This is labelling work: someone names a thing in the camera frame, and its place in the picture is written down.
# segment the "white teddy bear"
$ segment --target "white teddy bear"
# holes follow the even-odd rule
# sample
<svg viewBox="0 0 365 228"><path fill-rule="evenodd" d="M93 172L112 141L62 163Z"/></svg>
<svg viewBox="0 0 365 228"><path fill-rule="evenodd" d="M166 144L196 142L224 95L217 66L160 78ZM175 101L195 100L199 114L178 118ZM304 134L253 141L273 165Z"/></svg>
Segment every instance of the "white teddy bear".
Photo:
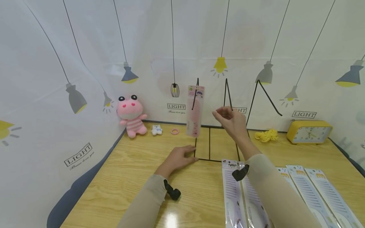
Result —
<svg viewBox="0 0 365 228"><path fill-rule="evenodd" d="M160 125L152 125L152 135L162 135L162 129Z"/></svg>

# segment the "wooden table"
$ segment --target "wooden table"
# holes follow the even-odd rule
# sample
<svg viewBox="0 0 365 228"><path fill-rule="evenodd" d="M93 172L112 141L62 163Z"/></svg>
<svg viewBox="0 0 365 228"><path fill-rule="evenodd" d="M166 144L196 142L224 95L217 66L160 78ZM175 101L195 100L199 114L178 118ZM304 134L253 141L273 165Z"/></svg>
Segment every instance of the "wooden table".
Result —
<svg viewBox="0 0 365 228"><path fill-rule="evenodd" d="M169 152L174 147L195 144L194 138L185 135L186 126L160 124L163 135L153 137L152 123L145 125L149 129L146 135L122 137L61 227L116 227L134 196ZM173 128L180 133L170 134ZM254 139L254 131L249 134L277 167L302 165L321 169L365 225L365 179L331 141L292 145L285 134L279 134L277 142L261 143ZM178 202L166 197L156 227L225 227L221 163L203 159L243 158L238 157L238 149L224 129L202 128L196 148L195 156L202 159L171 176L169 182L182 195Z"/></svg>

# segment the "clock face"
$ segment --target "clock face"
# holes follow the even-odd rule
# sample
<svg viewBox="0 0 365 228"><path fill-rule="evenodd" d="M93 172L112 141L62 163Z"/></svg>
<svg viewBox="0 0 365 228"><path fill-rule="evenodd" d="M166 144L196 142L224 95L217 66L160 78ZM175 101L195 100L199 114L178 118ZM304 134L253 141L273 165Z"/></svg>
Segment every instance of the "clock face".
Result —
<svg viewBox="0 0 365 228"><path fill-rule="evenodd" d="M294 136L294 143L321 143L323 142L332 127L300 127Z"/></svg>

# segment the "yellow rope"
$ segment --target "yellow rope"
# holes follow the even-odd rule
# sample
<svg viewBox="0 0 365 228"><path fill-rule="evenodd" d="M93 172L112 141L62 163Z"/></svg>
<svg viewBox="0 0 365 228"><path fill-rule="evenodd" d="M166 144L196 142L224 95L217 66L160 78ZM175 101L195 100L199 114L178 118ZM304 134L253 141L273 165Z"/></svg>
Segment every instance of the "yellow rope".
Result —
<svg viewBox="0 0 365 228"><path fill-rule="evenodd" d="M267 143L268 141L276 141L279 137L277 136L277 130L271 129L265 132L256 132L255 139L261 142Z"/></svg>

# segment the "pink stuffed toy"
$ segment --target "pink stuffed toy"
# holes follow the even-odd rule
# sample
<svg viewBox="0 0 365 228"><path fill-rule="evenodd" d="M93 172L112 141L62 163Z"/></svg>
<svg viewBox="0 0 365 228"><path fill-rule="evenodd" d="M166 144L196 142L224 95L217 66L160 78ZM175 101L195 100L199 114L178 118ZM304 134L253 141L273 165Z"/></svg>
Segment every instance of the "pink stuffed toy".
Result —
<svg viewBox="0 0 365 228"><path fill-rule="evenodd" d="M136 137L136 134L144 135L147 128L144 126L142 120L147 118L146 114L142 114L143 107L137 100L136 95L132 95L130 99L119 97L118 109L116 110L118 116L122 119L120 124L127 126L127 134L130 138Z"/></svg>

